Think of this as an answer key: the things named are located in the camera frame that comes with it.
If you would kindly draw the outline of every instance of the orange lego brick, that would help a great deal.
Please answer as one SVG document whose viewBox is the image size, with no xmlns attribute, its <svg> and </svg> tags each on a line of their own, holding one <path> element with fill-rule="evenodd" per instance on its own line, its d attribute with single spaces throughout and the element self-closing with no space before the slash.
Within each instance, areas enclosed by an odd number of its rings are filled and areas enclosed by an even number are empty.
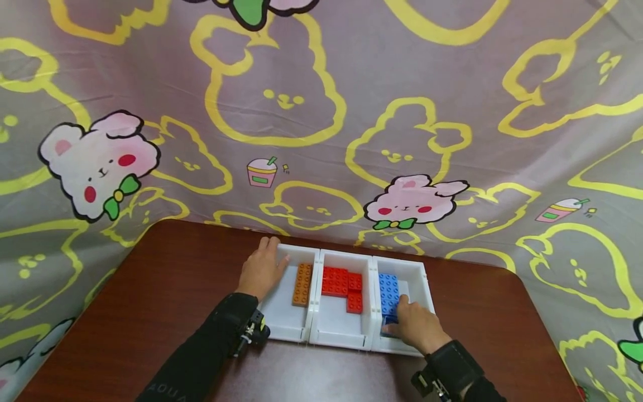
<svg viewBox="0 0 643 402">
<path fill-rule="evenodd" d="M 305 307 L 311 292 L 312 264 L 299 264 L 294 282 L 293 306 Z"/>
</svg>

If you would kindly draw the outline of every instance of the red cheek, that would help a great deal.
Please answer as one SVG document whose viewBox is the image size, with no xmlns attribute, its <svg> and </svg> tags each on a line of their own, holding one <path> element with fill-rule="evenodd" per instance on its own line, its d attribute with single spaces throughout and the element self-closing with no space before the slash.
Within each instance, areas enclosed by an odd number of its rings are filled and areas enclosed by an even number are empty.
<svg viewBox="0 0 643 402">
<path fill-rule="evenodd" d="M 132 154 L 126 154 L 118 158 L 118 164 L 121 166 L 129 166 L 136 162 L 136 157 Z"/>
<path fill-rule="evenodd" d="M 96 190 L 92 186 L 87 186 L 85 188 L 85 201 L 88 203 L 96 201 Z"/>
</svg>

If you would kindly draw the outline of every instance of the wooden table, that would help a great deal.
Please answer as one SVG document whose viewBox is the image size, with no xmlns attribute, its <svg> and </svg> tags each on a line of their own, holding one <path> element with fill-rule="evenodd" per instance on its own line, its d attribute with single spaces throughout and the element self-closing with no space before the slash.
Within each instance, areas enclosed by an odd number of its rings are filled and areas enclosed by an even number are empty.
<svg viewBox="0 0 643 402">
<path fill-rule="evenodd" d="M 19 402 L 133 401 L 165 359 L 237 285 L 261 233 L 156 224 L 63 339 Z M 299 246 L 419 260 L 435 309 L 509 401 L 579 401 L 520 279 L 507 270 L 283 238 Z M 214 401 L 419 401 L 421 359 L 269 342 L 231 362 Z"/>
</svg>

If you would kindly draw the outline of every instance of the white storage tray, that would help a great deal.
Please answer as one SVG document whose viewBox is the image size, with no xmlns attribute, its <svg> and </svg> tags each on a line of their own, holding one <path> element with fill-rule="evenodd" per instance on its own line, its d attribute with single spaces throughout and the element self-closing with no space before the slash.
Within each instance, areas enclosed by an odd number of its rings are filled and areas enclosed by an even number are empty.
<svg viewBox="0 0 643 402">
<path fill-rule="evenodd" d="M 418 302 L 422 307 L 429 309 L 435 314 L 433 299 L 429 283 L 426 279 L 424 264 L 421 262 L 390 259 L 384 257 L 373 257 L 376 266 L 376 280 L 373 281 L 373 293 L 376 296 L 377 329 L 373 334 L 373 345 L 371 350 L 375 352 L 387 352 L 396 354 L 407 354 L 410 356 L 422 356 L 415 348 L 406 345 L 397 338 L 390 338 L 381 335 L 382 311 L 379 295 L 379 274 L 395 275 L 400 295 L 407 295 L 409 303 Z"/>
<path fill-rule="evenodd" d="M 344 297 L 322 296 L 323 268 L 344 268 L 362 275 L 362 313 L 346 312 Z M 373 258 L 369 255 L 321 250 L 314 296 L 310 342 L 318 345 L 347 347 L 369 351 L 376 328 L 375 295 L 372 275 Z"/>
<path fill-rule="evenodd" d="M 312 295 L 315 290 L 315 278 L 320 250 L 279 244 L 277 261 L 287 254 L 290 262 L 285 269 L 284 277 L 275 289 L 259 305 L 259 310 L 266 317 L 266 325 L 270 328 L 270 338 L 292 342 L 307 342 L 312 322 Z M 294 283 L 297 278 L 299 264 L 312 264 L 311 291 L 308 307 L 293 306 Z"/>
<path fill-rule="evenodd" d="M 379 274 L 397 276 L 400 294 L 408 295 L 410 302 L 418 302 L 434 313 L 423 263 L 280 244 L 278 259 L 286 254 L 290 254 L 290 263 L 284 277 L 259 305 L 270 327 L 271 339 L 421 356 L 399 339 L 381 335 Z M 292 305 L 297 267 L 301 263 L 313 265 L 307 307 Z M 322 296 L 324 266 L 362 275 L 360 315 L 346 312 L 346 298 Z"/>
</svg>

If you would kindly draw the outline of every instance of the wrist strap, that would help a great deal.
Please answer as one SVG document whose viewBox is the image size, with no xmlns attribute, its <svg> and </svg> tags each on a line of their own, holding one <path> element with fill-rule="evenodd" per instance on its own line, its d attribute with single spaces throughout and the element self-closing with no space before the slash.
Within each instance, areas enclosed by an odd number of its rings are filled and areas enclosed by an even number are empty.
<svg viewBox="0 0 643 402">
<path fill-rule="evenodd" d="M 452 340 L 426 356 L 436 377 L 454 401 L 469 384 L 484 376 L 484 371 L 458 340 Z"/>
</svg>

